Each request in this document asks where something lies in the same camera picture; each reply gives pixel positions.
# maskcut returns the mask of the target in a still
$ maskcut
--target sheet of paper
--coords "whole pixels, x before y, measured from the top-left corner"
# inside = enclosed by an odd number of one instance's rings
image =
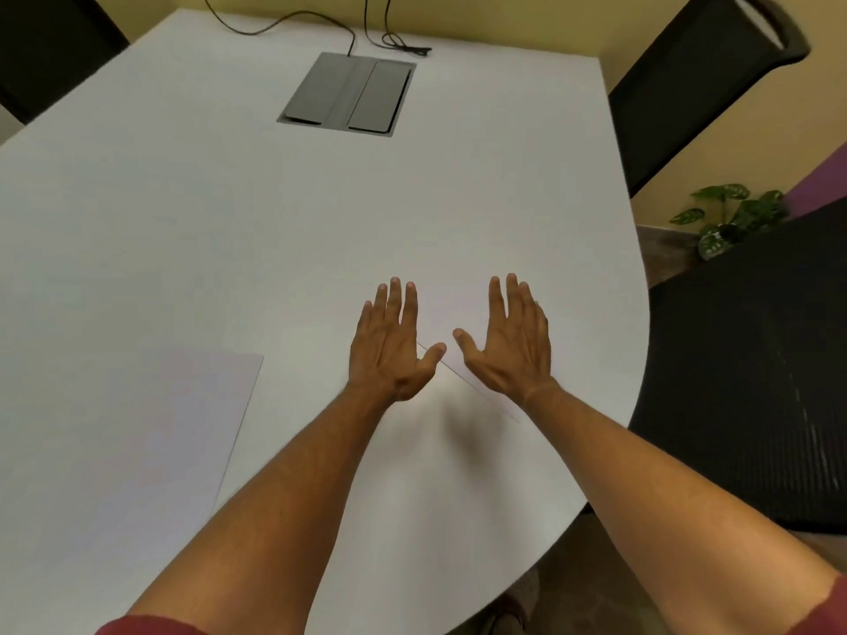
[[[168,348],[32,375],[0,425],[5,632],[90,635],[129,608],[211,515],[261,364]]]

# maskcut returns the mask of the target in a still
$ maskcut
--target yellow wall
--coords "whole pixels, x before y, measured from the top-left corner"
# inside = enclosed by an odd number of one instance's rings
[[[97,0],[130,40],[175,7],[202,0]],[[210,0],[221,11],[273,16],[301,8],[361,26],[364,0]],[[599,56],[611,88],[687,0],[394,0],[392,29]],[[787,191],[847,139],[847,0],[777,0],[812,54],[770,73],[633,199],[639,223],[663,226],[707,184]],[[385,0],[371,0],[381,26]]]

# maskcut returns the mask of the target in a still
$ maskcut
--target left hand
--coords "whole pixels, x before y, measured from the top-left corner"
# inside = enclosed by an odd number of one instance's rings
[[[391,278],[390,289],[382,284],[376,298],[367,301],[350,348],[348,386],[371,388],[387,405],[409,400],[435,375],[435,366],[447,352],[436,343],[418,361],[418,290],[406,284],[402,308],[400,278]]]

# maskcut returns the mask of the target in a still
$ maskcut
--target white table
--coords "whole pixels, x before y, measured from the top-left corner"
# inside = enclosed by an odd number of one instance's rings
[[[509,271],[547,309],[564,384],[629,422],[647,292],[597,60],[415,38],[433,51],[391,138],[275,122],[347,41],[177,11],[0,149],[3,423],[26,422],[53,352],[264,354],[220,505],[341,387],[378,282],[415,280],[421,341],[455,357],[449,330],[481,343],[488,277]],[[584,503],[525,417],[441,365],[368,448],[308,632],[439,635]],[[108,597],[104,619],[133,598]]]

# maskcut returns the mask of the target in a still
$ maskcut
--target purple wall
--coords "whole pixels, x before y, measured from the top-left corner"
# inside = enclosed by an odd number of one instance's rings
[[[792,217],[814,212],[847,196],[847,143],[785,195]]]

